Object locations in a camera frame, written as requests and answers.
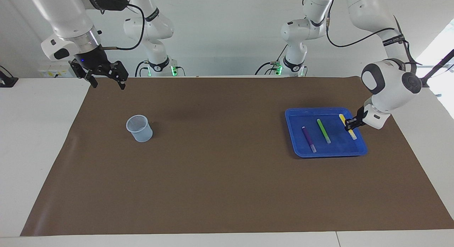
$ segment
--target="black pole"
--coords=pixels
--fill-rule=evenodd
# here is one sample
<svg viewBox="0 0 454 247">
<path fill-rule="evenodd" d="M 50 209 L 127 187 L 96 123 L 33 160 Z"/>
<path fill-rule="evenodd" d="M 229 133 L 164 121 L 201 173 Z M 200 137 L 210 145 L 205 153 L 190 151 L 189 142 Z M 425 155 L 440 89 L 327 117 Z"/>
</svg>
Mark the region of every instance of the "black pole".
<svg viewBox="0 0 454 247">
<path fill-rule="evenodd" d="M 451 60 L 453 57 L 454 57 L 454 50 L 451 50 L 451 52 L 449 52 L 448 55 L 446 55 L 446 57 L 441 59 L 441 61 L 436 66 L 434 66 L 434 68 L 432 68 L 432 70 L 428 74 L 426 74 L 426 76 L 424 76 L 421 79 L 421 81 L 423 83 L 423 87 L 428 88 L 428 85 L 427 85 L 428 79 L 430 79 L 438 70 L 443 68 L 443 66 L 445 66 L 449 62 L 449 60 Z"/>
</svg>

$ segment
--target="plastic tray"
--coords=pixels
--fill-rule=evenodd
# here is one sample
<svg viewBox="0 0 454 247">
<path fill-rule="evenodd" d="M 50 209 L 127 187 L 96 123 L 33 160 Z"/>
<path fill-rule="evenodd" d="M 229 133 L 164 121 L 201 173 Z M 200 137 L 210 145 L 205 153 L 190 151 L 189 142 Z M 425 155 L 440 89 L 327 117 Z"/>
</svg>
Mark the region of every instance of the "plastic tray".
<svg viewBox="0 0 454 247">
<path fill-rule="evenodd" d="M 329 157 L 356 157 L 367 154 L 366 144 L 359 129 L 354 133 L 358 137 L 353 140 L 345 131 L 344 124 L 339 118 L 343 114 L 345 118 L 352 118 L 347 108 L 292 108 L 285 112 L 287 126 L 292 139 L 293 150 L 301 158 L 329 158 Z M 331 139 L 331 144 L 326 142 L 317 119 L 320 119 Z M 317 149 L 313 153 L 306 140 L 302 127 L 305 126 Z"/>
</svg>

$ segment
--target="window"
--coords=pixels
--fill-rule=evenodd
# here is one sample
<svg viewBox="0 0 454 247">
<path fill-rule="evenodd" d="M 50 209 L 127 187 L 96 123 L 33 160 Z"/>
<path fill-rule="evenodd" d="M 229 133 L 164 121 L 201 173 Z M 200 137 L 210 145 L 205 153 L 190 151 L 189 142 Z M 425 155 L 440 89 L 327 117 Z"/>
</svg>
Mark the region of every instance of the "window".
<svg viewBox="0 0 454 247">
<path fill-rule="evenodd" d="M 454 19 L 416 59 L 418 63 L 423 64 L 423 66 L 418 67 L 417 76 L 424 77 L 453 49 Z M 434 74 L 428 81 L 428 85 L 454 118 L 454 59 Z"/>
</svg>

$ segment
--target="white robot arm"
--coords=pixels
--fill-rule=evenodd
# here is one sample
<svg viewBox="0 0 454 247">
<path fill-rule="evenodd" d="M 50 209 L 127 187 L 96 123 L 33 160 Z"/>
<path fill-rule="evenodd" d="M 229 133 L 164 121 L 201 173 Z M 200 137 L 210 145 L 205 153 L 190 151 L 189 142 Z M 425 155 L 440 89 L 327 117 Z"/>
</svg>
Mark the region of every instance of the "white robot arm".
<svg viewBox="0 0 454 247">
<path fill-rule="evenodd" d="M 42 16 L 50 23 L 54 34 L 41 43 L 51 61 L 74 56 L 70 62 L 76 76 L 89 81 L 95 88 L 93 75 L 103 75 L 125 88 L 128 72 L 120 61 L 110 63 L 86 9 L 122 11 L 129 0 L 33 0 Z"/>
<path fill-rule="evenodd" d="M 152 76 L 175 75 L 172 66 L 176 64 L 176 61 L 167 55 L 164 44 L 159 41 L 173 36 L 175 28 L 172 21 L 160 13 L 154 0 L 131 0 L 131 3 L 139 6 L 146 16 L 145 32 L 141 45 L 145 48 L 148 57 L 147 63 Z M 123 27 L 126 35 L 137 41 L 142 32 L 142 18 L 126 19 Z"/>
<path fill-rule="evenodd" d="M 322 37 L 325 35 L 322 31 L 325 27 L 327 33 L 329 13 L 326 16 L 326 12 L 333 2 L 334 0 L 304 0 L 306 18 L 291 21 L 282 27 L 282 35 L 289 45 L 287 56 L 282 59 L 283 74 L 290 72 L 296 75 L 301 71 L 307 52 L 302 42 Z M 347 120 L 346 130 L 365 124 L 381 129 L 392 110 L 418 95 L 422 82 L 415 75 L 416 62 L 410 55 L 408 42 L 384 0 L 347 0 L 347 3 L 352 23 L 360 29 L 379 35 L 388 58 L 364 68 L 361 79 L 372 97 L 358 110 L 355 118 Z"/>
</svg>

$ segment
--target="white table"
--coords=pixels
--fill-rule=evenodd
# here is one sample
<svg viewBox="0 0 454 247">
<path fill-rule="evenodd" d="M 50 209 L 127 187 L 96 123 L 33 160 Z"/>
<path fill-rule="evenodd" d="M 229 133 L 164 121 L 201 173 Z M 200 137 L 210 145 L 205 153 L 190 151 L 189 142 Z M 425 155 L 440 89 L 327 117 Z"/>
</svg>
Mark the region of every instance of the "white table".
<svg viewBox="0 0 454 247">
<path fill-rule="evenodd" d="M 18 237 L 88 88 L 79 79 L 20 79 L 0 89 L 0 246 L 454 246 L 454 230 Z M 454 120 L 428 89 L 394 118 L 454 217 Z"/>
</svg>

